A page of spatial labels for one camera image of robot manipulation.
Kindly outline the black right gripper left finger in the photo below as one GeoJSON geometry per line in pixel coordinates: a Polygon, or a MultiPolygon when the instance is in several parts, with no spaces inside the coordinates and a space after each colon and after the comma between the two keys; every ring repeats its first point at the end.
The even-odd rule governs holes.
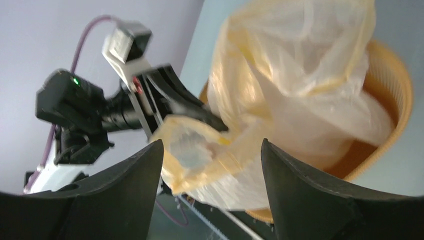
{"type": "Polygon", "coordinates": [[[1,193],[3,240],[145,240],[161,175],[156,140],[131,157],[58,191],[1,193]]]}

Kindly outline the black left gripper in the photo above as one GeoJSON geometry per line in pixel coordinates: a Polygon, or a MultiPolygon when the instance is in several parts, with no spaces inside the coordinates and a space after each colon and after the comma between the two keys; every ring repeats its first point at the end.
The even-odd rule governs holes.
{"type": "Polygon", "coordinates": [[[220,117],[207,110],[206,104],[185,88],[170,64],[140,72],[129,83],[137,102],[134,108],[148,138],[167,115],[190,117],[218,132],[229,130],[220,117]]]}

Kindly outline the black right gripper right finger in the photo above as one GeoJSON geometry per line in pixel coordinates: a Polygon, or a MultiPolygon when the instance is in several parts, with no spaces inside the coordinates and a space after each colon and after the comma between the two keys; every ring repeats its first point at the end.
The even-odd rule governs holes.
{"type": "Polygon", "coordinates": [[[421,240],[424,198],[362,187],[264,139],[261,164],[279,240],[421,240]]]}

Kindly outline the translucent cream trash bag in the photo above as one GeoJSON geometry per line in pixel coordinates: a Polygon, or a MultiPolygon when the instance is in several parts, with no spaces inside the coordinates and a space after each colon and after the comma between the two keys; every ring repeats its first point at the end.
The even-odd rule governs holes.
{"type": "Polygon", "coordinates": [[[394,125],[363,90],[372,0],[253,0],[221,27],[207,107],[228,127],[170,115],[154,133],[164,144],[161,176],[175,195],[227,210],[269,207],[261,167],[268,139],[320,170],[353,141],[386,141],[394,125]]]}

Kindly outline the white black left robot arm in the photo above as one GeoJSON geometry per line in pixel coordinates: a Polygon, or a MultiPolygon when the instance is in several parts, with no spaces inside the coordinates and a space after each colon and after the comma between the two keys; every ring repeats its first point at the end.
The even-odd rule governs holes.
{"type": "Polygon", "coordinates": [[[52,129],[44,159],[28,178],[25,194],[55,191],[84,178],[85,169],[114,146],[108,133],[143,130],[150,138],[168,115],[187,116],[219,132],[228,130],[185,88],[170,65],[132,73],[109,98],[97,85],[59,69],[37,92],[35,115],[52,129]]]}

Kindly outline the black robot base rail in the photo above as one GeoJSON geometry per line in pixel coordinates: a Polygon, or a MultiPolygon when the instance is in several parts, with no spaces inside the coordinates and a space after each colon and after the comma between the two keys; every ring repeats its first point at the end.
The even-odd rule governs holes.
{"type": "Polygon", "coordinates": [[[244,211],[228,211],[194,200],[183,194],[178,204],[187,206],[219,237],[225,240],[275,240],[274,225],[262,222],[244,211]]]}

